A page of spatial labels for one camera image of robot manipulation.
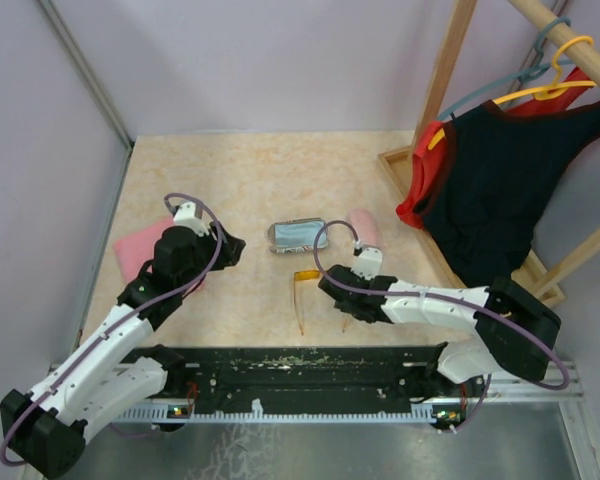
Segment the newspaper print glasses case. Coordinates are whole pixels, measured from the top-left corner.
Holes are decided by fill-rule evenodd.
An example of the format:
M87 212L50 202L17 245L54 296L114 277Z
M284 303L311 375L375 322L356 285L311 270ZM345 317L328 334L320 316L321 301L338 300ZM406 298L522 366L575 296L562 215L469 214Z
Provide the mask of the newspaper print glasses case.
M267 230L269 250L276 254L302 253L324 249L329 245L321 218L305 218L275 222Z

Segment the orange sunglasses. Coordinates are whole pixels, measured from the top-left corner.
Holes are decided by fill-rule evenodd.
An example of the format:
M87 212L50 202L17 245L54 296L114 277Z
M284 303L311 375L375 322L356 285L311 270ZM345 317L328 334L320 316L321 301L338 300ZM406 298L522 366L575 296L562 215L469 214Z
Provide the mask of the orange sunglasses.
M305 315L310 304L310 287L318 287L321 279L322 274L319 270L301 270L293 274L292 305L301 336L304 336L306 333Z

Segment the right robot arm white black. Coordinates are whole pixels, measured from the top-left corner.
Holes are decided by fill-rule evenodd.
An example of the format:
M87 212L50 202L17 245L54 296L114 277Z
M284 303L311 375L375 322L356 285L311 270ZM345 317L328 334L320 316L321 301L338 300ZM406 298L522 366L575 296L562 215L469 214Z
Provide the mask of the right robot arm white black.
M554 352L561 319L542 301L509 278L476 288L436 288L394 276L364 279L334 265L319 281L334 307L357 320L392 325L443 327L468 336L445 340L426 372L428 387L450 395L461 383L506 372L548 390L570 383Z

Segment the pink glasses case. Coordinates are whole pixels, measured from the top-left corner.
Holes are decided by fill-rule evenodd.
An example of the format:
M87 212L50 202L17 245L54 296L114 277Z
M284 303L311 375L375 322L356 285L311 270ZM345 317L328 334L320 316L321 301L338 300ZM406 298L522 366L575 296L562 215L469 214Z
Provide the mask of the pink glasses case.
M358 243L361 247L381 249L379 229L370 211L364 208L351 210L348 215L348 222L356 231Z

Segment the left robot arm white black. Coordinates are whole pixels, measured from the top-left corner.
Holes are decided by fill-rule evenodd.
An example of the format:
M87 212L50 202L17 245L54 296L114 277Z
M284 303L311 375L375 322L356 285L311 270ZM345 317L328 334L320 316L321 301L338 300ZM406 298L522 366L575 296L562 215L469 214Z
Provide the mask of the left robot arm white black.
M67 473L87 444L134 404L158 394L174 397L188 384L186 361L156 345L126 370L119 363L151 336L211 271L238 264L244 240L216 221L201 231L171 226L152 259L119 295L98 329L30 390L11 390L0 403L0 460L29 464L48 479Z

